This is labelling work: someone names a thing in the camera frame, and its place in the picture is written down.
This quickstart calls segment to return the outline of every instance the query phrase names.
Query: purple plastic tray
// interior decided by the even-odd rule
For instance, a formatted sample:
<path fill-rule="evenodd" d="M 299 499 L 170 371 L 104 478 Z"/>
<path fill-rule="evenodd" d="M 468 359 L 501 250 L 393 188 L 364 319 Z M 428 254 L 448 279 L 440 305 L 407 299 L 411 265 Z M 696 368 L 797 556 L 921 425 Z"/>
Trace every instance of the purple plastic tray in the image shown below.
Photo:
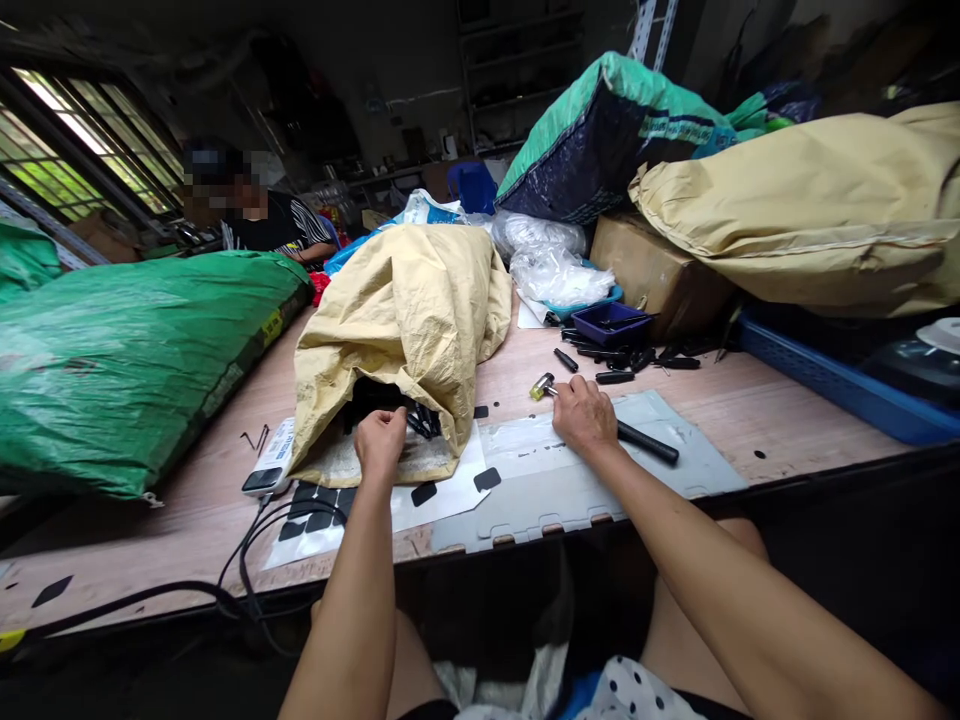
<path fill-rule="evenodd" d="M 616 330 L 607 330 L 597 324 L 602 320 L 623 320 L 631 317 L 635 317 L 637 321 Z M 653 317 L 645 312 L 617 302 L 594 305 L 573 314 L 573 324 L 580 334 L 603 347 L 639 344 L 647 334 L 647 325 L 652 320 Z"/>

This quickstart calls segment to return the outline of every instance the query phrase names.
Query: yellow sack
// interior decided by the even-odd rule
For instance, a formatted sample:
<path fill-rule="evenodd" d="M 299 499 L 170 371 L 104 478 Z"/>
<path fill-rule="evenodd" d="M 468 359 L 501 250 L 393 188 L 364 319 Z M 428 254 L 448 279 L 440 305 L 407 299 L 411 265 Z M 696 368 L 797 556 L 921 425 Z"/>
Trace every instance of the yellow sack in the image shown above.
<path fill-rule="evenodd" d="M 958 253 L 943 264 L 960 242 L 958 128 L 960 103 L 826 118 L 641 167 L 630 197 L 762 300 L 844 315 L 945 307 L 960 302 Z"/>
<path fill-rule="evenodd" d="M 293 477 L 359 484 L 301 466 L 360 376 L 440 414 L 449 460 L 398 482 L 450 477 L 470 437 L 477 363 L 506 337 L 510 303 L 510 276 L 480 228 L 398 225 L 368 240 L 324 290 L 297 345 Z"/>

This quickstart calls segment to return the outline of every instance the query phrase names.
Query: black shirt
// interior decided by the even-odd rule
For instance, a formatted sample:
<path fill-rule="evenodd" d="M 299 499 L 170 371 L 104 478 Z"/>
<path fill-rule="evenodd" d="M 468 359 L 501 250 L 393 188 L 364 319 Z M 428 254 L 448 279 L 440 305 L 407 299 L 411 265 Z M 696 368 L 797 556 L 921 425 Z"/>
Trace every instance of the black shirt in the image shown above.
<path fill-rule="evenodd" d="M 297 258 L 317 243 L 335 242 L 330 232 L 301 200 L 267 191 L 267 217 L 244 220 L 237 214 L 221 223 L 224 250 L 274 251 Z M 307 272 L 321 272 L 323 262 L 305 263 Z"/>

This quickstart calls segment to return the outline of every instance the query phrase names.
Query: teal bag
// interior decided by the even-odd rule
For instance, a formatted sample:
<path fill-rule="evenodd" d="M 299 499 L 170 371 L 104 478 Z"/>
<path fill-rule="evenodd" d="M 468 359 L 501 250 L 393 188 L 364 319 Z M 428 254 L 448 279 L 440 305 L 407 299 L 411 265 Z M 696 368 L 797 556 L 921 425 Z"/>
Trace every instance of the teal bag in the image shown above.
<path fill-rule="evenodd" d="M 497 209 L 587 225 L 629 202 L 643 163 L 713 155 L 749 139 L 696 93 L 608 52 L 547 109 L 510 166 Z"/>
<path fill-rule="evenodd" d="M 313 297 L 280 253 L 99 265 L 0 305 L 0 494 L 142 497 Z"/>

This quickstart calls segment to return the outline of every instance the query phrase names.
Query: polka dot shorts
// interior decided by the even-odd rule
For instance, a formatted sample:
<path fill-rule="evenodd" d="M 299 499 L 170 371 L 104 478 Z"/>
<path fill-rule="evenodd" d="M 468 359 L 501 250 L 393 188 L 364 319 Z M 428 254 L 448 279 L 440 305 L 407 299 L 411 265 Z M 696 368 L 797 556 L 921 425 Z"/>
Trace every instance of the polka dot shorts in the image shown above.
<path fill-rule="evenodd" d="M 638 662 L 607 661 L 593 702 L 577 720 L 693 720 L 702 718 L 687 701 Z"/>

